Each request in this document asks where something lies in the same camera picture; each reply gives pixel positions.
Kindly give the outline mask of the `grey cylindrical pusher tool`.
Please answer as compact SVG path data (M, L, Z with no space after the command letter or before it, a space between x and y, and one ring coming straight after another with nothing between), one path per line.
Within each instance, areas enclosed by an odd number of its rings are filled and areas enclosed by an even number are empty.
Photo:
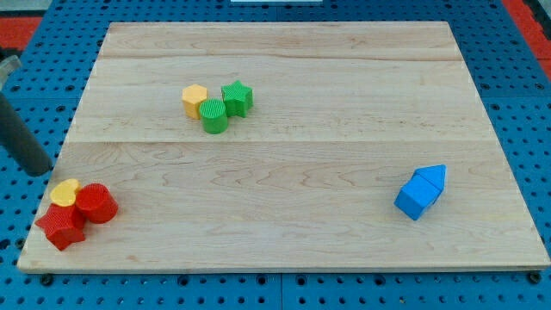
M26 123L1 94L1 146L31 177L46 174L53 162Z

